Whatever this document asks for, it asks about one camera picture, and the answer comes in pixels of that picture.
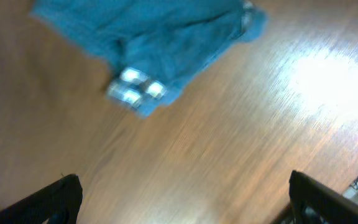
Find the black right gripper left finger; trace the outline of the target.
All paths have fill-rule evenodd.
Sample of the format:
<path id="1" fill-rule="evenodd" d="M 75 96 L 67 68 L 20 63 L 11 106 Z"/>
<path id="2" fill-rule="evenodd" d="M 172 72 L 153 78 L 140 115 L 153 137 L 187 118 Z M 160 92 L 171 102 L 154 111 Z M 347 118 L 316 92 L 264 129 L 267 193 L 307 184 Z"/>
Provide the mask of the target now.
<path id="1" fill-rule="evenodd" d="M 83 199 L 70 174 L 0 211 L 0 224 L 76 224 Z"/>

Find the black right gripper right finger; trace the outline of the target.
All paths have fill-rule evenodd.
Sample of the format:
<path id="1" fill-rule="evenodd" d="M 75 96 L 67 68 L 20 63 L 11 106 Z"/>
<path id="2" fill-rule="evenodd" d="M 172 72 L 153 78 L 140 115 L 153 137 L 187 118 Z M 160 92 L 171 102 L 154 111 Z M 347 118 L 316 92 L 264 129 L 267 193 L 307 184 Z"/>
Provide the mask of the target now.
<path id="1" fill-rule="evenodd" d="M 358 204 L 314 178 L 293 170 L 289 180 L 290 203 L 273 224 L 358 224 Z"/>

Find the blue denim shorts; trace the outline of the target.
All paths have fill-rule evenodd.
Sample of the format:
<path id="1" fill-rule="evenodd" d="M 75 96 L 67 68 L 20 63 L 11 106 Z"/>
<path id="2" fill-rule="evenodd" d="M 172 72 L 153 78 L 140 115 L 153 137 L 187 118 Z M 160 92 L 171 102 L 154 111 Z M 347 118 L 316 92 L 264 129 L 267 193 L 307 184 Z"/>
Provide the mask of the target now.
<path id="1" fill-rule="evenodd" d="M 258 39 L 267 21 L 241 0 L 41 0 L 31 13 L 107 62 L 107 96 L 142 117 L 172 104 L 232 45 Z"/>

